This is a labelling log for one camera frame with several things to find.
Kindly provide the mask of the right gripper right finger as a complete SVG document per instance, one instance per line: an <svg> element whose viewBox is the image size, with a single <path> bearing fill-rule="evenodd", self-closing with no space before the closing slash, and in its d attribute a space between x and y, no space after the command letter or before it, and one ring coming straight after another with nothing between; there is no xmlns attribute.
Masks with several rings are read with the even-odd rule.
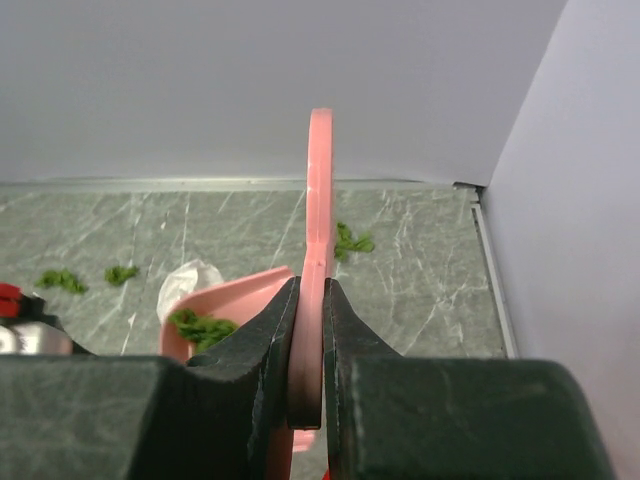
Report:
<svg viewBox="0 0 640 480"><path fill-rule="evenodd" d="M322 306L327 479L349 479L357 464L357 412L352 398L354 361L399 355L358 317L340 283L325 280Z"/></svg>

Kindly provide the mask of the pink hand brush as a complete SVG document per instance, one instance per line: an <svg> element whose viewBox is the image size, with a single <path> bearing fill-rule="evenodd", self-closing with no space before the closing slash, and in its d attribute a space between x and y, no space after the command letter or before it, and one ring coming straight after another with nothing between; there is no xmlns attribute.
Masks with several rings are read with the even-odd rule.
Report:
<svg viewBox="0 0 640 480"><path fill-rule="evenodd" d="M323 301L325 280L333 275L333 112L312 111L306 187L306 252L289 355L288 425L293 451L306 452L322 414Z"/></svg>

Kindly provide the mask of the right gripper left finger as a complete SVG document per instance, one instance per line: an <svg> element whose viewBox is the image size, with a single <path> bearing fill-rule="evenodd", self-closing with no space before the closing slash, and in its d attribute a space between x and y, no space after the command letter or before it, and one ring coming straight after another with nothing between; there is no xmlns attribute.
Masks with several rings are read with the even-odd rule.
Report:
<svg viewBox="0 0 640 480"><path fill-rule="evenodd" d="M289 478L287 369L299 292L293 276L249 322L188 361L186 478Z"/></svg>

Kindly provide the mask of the pink dustpan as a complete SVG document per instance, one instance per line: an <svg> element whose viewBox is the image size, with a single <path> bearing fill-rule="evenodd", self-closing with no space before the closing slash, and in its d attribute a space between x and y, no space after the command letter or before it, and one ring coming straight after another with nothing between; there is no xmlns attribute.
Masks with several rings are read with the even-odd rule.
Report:
<svg viewBox="0 0 640 480"><path fill-rule="evenodd" d="M190 309L196 314L231 320L242 326L260 313L293 276L294 272L283 266L207 287L175 302L169 314ZM180 363L195 354L194 346L182 338L170 322L161 326L157 351Z"/></svg>

